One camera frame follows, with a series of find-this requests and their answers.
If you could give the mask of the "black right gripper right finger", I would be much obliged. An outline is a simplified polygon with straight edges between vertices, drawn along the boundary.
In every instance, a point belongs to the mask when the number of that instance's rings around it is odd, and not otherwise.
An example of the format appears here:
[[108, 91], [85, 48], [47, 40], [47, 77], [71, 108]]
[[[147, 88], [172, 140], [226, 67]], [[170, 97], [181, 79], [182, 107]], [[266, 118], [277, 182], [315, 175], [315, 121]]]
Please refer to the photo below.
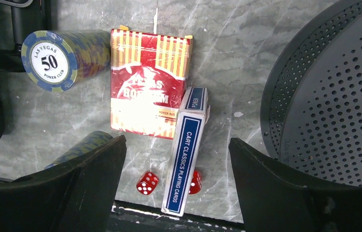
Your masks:
[[228, 149], [246, 231], [362, 232], [362, 187], [302, 173], [240, 138]]

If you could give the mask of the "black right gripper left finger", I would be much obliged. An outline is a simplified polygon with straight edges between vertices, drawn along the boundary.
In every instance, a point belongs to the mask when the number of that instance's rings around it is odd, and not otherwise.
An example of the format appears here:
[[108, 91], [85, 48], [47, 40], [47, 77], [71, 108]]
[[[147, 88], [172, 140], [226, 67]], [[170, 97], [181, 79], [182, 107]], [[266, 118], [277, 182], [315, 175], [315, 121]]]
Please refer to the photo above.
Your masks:
[[121, 135], [49, 169], [0, 182], [0, 232], [104, 232], [126, 157]]

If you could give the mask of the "blue playing card deck box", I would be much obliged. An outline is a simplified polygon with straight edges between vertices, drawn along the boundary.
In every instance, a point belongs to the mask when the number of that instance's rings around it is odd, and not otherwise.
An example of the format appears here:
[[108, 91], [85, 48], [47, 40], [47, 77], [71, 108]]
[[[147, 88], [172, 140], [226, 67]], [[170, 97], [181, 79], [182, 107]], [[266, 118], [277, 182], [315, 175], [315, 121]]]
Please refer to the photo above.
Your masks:
[[199, 146], [210, 115], [208, 93], [206, 87], [188, 87], [178, 110], [161, 207], [165, 214], [178, 217], [184, 214]]

